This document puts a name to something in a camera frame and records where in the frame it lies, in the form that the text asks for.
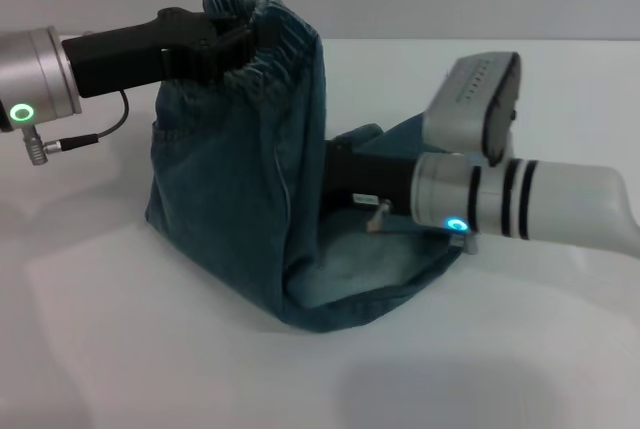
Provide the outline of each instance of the folded denim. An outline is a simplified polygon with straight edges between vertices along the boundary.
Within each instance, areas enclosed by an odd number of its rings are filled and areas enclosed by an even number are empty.
[[[162,84],[149,223],[181,252],[285,323],[359,326],[410,299],[460,254],[450,236],[344,209],[319,220],[326,116],[322,43],[280,0],[204,0],[207,13],[278,27],[277,45],[223,81]],[[420,117],[341,137],[358,151],[416,158]]]

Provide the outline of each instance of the green led ring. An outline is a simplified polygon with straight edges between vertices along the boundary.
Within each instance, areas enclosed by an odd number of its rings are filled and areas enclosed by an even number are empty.
[[[9,111],[9,115],[16,122],[26,122],[36,115],[36,111],[28,104],[16,104]]]

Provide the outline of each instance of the white table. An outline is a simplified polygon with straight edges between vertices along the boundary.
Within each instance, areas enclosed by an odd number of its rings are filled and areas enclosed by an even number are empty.
[[[458,56],[517,50],[520,157],[610,165],[640,214],[640,43],[326,41],[328,135],[420,113]],[[285,327],[144,221],[157,86],[104,143],[31,167],[0,136],[0,427],[589,429],[640,425],[640,261],[480,238],[360,329]],[[119,117],[117,95],[42,127]]]

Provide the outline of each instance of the black cable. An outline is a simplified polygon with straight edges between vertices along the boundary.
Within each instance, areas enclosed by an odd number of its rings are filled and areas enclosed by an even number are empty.
[[[116,122],[112,127],[107,129],[106,131],[98,133],[98,139],[102,139],[103,137],[106,137],[109,134],[113,134],[118,129],[120,129],[122,125],[127,121],[127,118],[129,117],[129,98],[124,93],[124,91],[120,91],[120,95],[122,96],[122,102],[124,103],[124,112],[122,113],[122,117],[118,122]]]
[[[102,139],[110,134],[113,134],[118,129],[122,127],[122,125],[127,121],[129,117],[129,98],[125,94],[124,91],[120,91],[120,95],[122,96],[122,102],[124,103],[124,111],[122,113],[122,117],[118,122],[116,122],[113,126],[111,126],[106,131],[100,132],[98,134],[85,134],[84,136],[76,136],[76,137],[67,137],[65,139],[60,139],[57,141],[56,145],[59,147],[60,151],[71,151],[73,149],[78,149],[79,147],[90,146],[91,144],[96,144]]]

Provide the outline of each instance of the denim jeans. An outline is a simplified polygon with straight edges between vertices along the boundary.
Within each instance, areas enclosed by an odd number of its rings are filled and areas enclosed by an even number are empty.
[[[203,269],[285,323],[325,332],[366,324],[411,298],[460,254],[449,236],[342,210],[319,221],[325,74],[316,31],[280,0],[204,0],[208,13],[280,27],[277,46],[201,86],[162,84],[146,217]],[[420,119],[345,137],[361,151],[417,157]]]

